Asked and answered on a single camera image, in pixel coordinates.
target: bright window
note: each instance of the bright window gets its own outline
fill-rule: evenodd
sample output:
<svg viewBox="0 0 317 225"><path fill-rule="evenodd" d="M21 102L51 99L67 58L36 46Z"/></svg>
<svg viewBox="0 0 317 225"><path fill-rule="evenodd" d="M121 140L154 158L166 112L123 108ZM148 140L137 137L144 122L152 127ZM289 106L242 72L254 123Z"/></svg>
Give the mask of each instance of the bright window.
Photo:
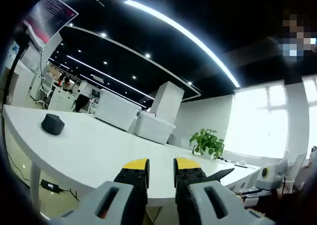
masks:
<svg viewBox="0 0 317 225"><path fill-rule="evenodd" d="M309 142L307 158L313 146L317 146L317 76L303 79L306 97L309 104Z"/></svg>
<svg viewBox="0 0 317 225"><path fill-rule="evenodd" d="M225 150L255 157L282 158L288 137L283 83L235 92Z"/></svg>

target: potted plant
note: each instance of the potted plant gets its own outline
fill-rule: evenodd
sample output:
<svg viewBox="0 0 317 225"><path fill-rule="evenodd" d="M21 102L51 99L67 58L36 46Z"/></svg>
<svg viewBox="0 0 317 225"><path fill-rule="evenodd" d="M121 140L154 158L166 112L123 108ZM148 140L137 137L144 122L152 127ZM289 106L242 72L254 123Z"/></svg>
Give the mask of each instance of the potted plant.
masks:
<svg viewBox="0 0 317 225"><path fill-rule="evenodd" d="M189 140L190 145L192 142L197 142L194 145L192 153L200 152L200 154L206 158L210 158L213 155L213 159L221 157L224 148L224 140L218 139L213 133L217 131L211 129L202 129L200 132L196 132Z"/></svg>

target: poster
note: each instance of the poster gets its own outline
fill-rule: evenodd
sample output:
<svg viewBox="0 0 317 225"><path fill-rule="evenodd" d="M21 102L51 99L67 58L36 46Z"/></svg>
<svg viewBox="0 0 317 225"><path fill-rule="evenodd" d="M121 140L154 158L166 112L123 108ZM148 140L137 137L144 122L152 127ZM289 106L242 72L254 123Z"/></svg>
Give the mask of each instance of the poster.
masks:
<svg viewBox="0 0 317 225"><path fill-rule="evenodd" d="M71 7L60 0L41 0L25 18L28 33L43 49L52 37L78 15Z"/></svg>

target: curved white desk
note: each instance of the curved white desk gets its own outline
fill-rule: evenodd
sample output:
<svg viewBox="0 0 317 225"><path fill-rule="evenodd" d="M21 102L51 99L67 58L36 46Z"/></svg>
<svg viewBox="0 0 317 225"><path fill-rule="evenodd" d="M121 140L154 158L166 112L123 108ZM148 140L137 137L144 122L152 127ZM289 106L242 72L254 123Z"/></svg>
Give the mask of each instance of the curved white desk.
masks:
<svg viewBox="0 0 317 225"><path fill-rule="evenodd" d="M41 129L47 113L60 116L65 128L59 136ZM16 142L32 160L31 197L38 208L40 169L85 193L105 181L112 181L129 161L150 159L149 205L161 206L175 196L173 159L184 157L197 161L209 176L221 169L235 167L220 160L193 156L191 151L160 145L124 132L83 113L58 112L4 106L5 121ZM221 183L231 187L257 173L259 167L241 168L224 177Z"/></svg>

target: table leg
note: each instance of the table leg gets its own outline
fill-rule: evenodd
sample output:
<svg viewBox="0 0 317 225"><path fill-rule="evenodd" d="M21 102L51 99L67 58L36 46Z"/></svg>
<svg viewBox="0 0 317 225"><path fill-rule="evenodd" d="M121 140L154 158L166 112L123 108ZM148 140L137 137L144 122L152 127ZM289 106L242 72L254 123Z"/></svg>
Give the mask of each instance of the table leg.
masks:
<svg viewBox="0 0 317 225"><path fill-rule="evenodd" d="M32 162L31 166L31 180L30 180L30 190L31 190L31 200L35 210L40 211L39 202L39 184L40 184L41 169Z"/></svg>

